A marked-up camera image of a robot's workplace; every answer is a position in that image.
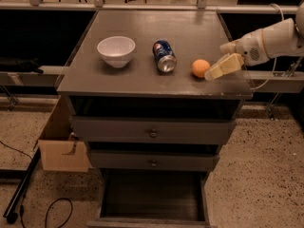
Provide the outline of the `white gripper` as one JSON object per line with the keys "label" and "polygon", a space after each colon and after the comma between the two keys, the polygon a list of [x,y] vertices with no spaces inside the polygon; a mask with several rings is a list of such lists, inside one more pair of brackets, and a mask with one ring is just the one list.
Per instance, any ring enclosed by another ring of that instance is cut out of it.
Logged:
{"label": "white gripper", "polygon": [[238,71],[244,63],[246,66],[252,67],[269,61],[261,30],[247,33],[240,39],[221,45],[219,49],[225,55],[204,73],[204,78],[207,81],[213,81]]}

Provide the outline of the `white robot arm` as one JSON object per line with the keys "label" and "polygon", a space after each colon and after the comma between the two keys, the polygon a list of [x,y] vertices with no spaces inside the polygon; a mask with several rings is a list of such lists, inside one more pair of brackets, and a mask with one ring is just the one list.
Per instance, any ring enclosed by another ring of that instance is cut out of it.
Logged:
{"label": "white robot arm", "polygon": [[295,14],[266,28],[245,34],[219,47],[223,56],[205,73],[207,81],[248,67],[264,64],[280,56],[304,55],[304,4]]}

